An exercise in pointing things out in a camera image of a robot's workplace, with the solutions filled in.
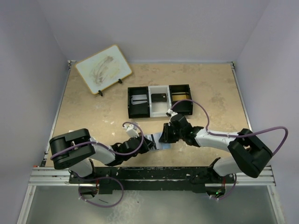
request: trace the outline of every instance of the wooden table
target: wooden table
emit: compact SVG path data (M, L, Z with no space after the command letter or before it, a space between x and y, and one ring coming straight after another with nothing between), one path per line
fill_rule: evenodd
M87 128L96 140L112 145L128 139L121 125L128 121L127 89L134 86L189 84L192 98L207 110L210 129L233 132L248 128L242 103L229 64L131 64L133 74L103 91L90 93L73 67L65 89L53 136ZM169 118L137 120L145 134L161 132ZM189 117L193 126L205 126L206 117L196 105ZM208 166L228 152L191 147L180 141L171 149L140 154L122 166ZM47 167L53 167L48 156ZM95 166L104 166L95 161Z

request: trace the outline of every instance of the compartment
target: compartment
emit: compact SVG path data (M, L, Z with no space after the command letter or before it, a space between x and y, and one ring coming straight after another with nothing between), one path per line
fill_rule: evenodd
M130 119L150 117L149 89L147 86L128 88L128 115Z
M149 86L149 96L150 117L167 117L166 113L171 108L169 86Z
M182 99L192 99L190 87L185 85L170 85L169 86L171 105L174 105L177 101ZM190 101L183 101L177 104L173 111L181 113L183 115L193 114L193 103Z

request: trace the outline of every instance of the beige table surface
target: beige table surface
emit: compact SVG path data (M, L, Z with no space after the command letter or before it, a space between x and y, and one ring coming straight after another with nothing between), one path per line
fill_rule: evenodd
M53 136L69 130L87 128L96 140L106 145L128 139L121 125L128 119L127 89L135 86L189 84L192 98L207 110L210 129L224 132L248 128L234 75L229 64L131 64L133 74L92 95L77 70L72 67ZM168 118L137 120L145 134L161 132ZM205 126L206 117L196 105L188 118L193 126ZM171 149L140 154L122 166L208 166L228 152L187 146L180 141ZM104 166L95 161L95 166ZM53 167L48 156L46 167Z

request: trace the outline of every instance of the whiteboard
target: whiteboard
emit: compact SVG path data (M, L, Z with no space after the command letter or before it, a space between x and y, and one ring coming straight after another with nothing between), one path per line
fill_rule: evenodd
M117 45L94 54L75 65L92 94L117 83L132 74L132 70Z

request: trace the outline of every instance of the gray wall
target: gray wall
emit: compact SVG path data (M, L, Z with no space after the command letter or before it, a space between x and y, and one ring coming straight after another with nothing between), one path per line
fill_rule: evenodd
M298 62L299 1L273 0L238 57L236 73L253 129L289 128L289 138L272 165L290 224L299 218ZM283 131L260 137L274 149Z
M119 44L129 61L233 61L269 0L39 0L68 59Z
M67 61L36 0L0 1L0 222L16 223L39 165Z

